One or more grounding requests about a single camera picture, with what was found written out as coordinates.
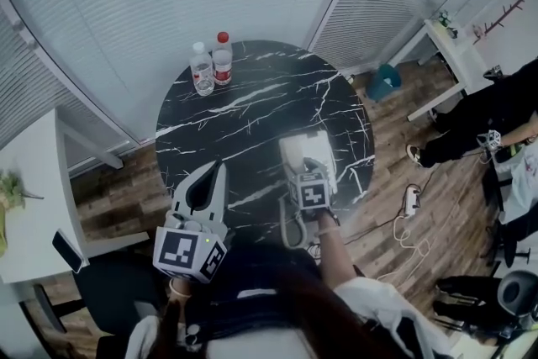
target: trash can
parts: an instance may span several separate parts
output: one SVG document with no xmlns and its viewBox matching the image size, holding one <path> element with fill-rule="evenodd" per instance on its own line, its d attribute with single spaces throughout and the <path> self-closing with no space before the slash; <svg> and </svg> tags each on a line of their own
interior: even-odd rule
<svg viewBox="0 0 538 359">
<path fill-rule="evenodd" d="M 390 65 L 381 65 L 367 85 L 367 96 L 379 102 L 401 86 L 402 79 L 398 71 Z"/>
</svg>

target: phone screen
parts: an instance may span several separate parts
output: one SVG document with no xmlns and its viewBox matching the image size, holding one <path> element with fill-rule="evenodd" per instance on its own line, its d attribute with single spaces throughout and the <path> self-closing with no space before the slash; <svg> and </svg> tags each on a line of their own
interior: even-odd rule
<svg viewBox="0 0 538 359">
<path fill-rule="evenodd" d="M 74 272 L 78 273 L 81 270 L 83 263 L 82 258 L 66 241 L 63 234 L 59 230 L 54 235 L 52 245 L 54 248 L 56 248 L 56 251 L 60 253 L 60 256 L 63 257 L 64 261 L 67 262 L 67 265 L 69 265 Z"/>
</svg>

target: plastic bottle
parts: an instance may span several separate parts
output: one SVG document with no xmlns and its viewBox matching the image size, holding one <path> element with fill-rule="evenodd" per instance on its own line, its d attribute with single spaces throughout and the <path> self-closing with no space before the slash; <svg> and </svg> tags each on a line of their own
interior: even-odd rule
<svg viewBox="0 0 538 359">
<path fill-rule="evenodd" d="M 215 88 L 213 78 L 213 62 L 205 50 L 203 42 L 193 44 L 194 57 L 191 58 L 191 72 L 194 87 L 200 96 L 208 96 Z"/>
<path fill-rule="evenodd" d="M 217 46 L 213 50 L 215 65 L 215 82 L 220 86 L 228 84 L 232 79 L 232 44 L 226 32 L 217 35 Z"/>
</svg>

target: black marble table top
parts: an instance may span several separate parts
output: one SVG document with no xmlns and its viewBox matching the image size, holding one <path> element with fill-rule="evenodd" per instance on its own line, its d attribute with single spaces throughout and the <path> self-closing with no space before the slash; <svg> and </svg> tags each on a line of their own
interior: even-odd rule
<svg viewBox="0 0 538 359">
<path fill-rule="evenodd" d="M 161 175 L 172 192 L 197 167 L 221 159 L 229 171 L 228 227 L 243 239 L 279 241 L 278 199 L 287 193 L 278 140 L 326 129 L 336 161 L 333 210 L 356 213 L 372 178 L 366 110 L 337 70 L 282 42 L 233 45 L 232 81 L 202 98 L 187 68 L 162 104 L 156 130 Z"/>
</svg>

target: wooden floor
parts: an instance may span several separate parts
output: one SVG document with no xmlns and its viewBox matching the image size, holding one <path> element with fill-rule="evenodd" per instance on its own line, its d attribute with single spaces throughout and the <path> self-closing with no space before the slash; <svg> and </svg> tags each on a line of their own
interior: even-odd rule
<svg viewBox="0 0 538 359">
<path fill-rule="evenodd" d="M 347 240 L 392 219 L 402 203 L 409 183 L 424 186 L 421 208 L 409 220 L 398 220 L 396 236 L 409 235 L 403 248 L 387 224 L 359 240 L 348 250 L 368 277 L 383 277 L 391 282 L 419 310 L 431 317 L 435 280 L 460 274 L 489 274 L 478 258 L 488 247 L 485 228 L 494 209 L 485 206 L 481 177 L 485 166 L 476 156 L 448 162 L 426 170 L 414 165 L 405 155 L 407 142 L 422 144 L 435 132 L 427 119 L 409 123 L 406 116 L 420 104 L 442 93 L 453 84 L 439 63 L 427 67 L 401 66 L 403 85 L 381 103 L 369 101 L 364 94 L 365 77 L 355 83 L 372 122 L 376 145 L 376 165 L 372 183 L 359 213 L 345 224 Z M 72 181 L 73 191 L 89 240 L 114 237 L 143 230 L 152 231 L 163 223 L 170 198 L 161 180 L 153 146 L 125 158 L 120 171 L 99 168 Z M 144 252 L 151 253 L 151 247 Z M 43 280 L 53 304 L 79 298 L 71 275 Z M 28 301 L 30 313 L 53 348 L 60 354 L 94 357 L 102 332 L 87 310 L 62 318 L 67 335 L 54 332 L 45 322 L 35 301 Z"/>
</svg>

